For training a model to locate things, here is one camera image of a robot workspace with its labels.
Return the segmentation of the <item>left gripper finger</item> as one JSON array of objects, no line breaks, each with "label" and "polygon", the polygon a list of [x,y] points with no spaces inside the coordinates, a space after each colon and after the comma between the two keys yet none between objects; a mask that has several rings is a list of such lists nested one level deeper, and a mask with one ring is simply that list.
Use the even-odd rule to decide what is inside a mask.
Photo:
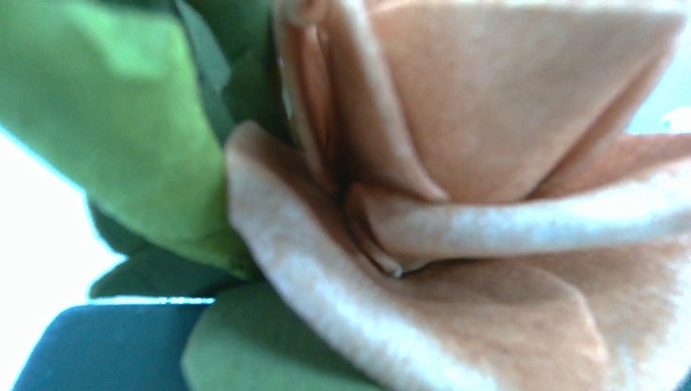
[{"label": "left gripper finger", "polygon": [[13,386],[24,391],[185,390],[181,357],[205,303],[90,304],[47,326]]}]

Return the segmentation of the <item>pink orange flower bunch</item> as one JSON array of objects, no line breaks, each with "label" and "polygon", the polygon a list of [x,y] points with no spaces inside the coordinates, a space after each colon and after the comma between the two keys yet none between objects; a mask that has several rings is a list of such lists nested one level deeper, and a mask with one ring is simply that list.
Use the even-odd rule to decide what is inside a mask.
[{"label": "pink orange flower bunch", "polygon": [[690,137],[625,129],[681,1],[4,1],[1,122],[125,260],[212,297],[194,390],[673,390]]}]

